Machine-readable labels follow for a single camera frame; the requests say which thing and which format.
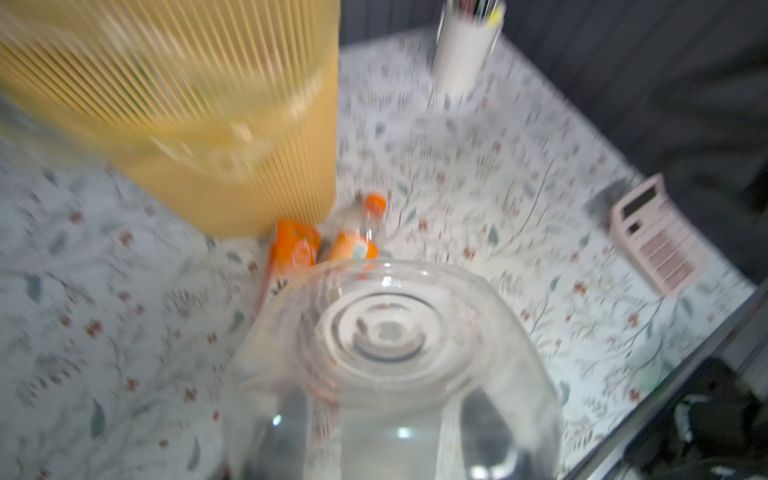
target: orange packet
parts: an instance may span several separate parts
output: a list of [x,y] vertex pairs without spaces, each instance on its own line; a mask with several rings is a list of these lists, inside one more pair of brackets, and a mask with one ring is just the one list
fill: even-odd
[[267,305],[298,272],[315,265],[320,249],[320,233],[311,225],[281,220],[275,227],[275,239],[270,247],[266,274],[256,302],[256,313]]

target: white pen cup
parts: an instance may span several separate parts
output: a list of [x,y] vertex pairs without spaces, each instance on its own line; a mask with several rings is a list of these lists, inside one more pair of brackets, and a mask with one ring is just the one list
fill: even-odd
[[450,3],[443,7],[432,72],[437,87],[446,94],[461,94],[475,87],[504,24],[504,2],[498,2],[496,9],[483,19],[451,8]]

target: white table surface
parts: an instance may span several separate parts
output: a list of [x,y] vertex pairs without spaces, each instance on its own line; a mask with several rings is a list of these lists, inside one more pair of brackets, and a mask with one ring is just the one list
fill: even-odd
[[[561,389],[562,474],[753,285],[709,247],[661,299],[584,208],[637,171],[506,41],[461,101],[432,92],[431,45],[343,50],[337,199],[386,192],[386,255],[498,289]],[[263,249],[206,237],[113,171],[7,162],[24,154],[2,140],[0,478],[213,478]]]

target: plastic bottle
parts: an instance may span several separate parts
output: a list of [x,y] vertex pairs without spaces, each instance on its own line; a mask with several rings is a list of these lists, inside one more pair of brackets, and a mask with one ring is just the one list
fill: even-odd
[[386,238],[384,213],[386,199],[369,194],[362,205],[343,211],[338,221],[338,234],[324,260],[358,260],[378,258]]

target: dark gray wall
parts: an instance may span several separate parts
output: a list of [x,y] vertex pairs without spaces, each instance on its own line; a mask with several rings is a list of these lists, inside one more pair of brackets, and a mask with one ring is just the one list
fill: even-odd
[[633,164],[663,171],[744,273],[766,277],[768,1],[513,0],[505,34]]
[[436,23],[444,0],[341,0],[339,41],[347,45]]

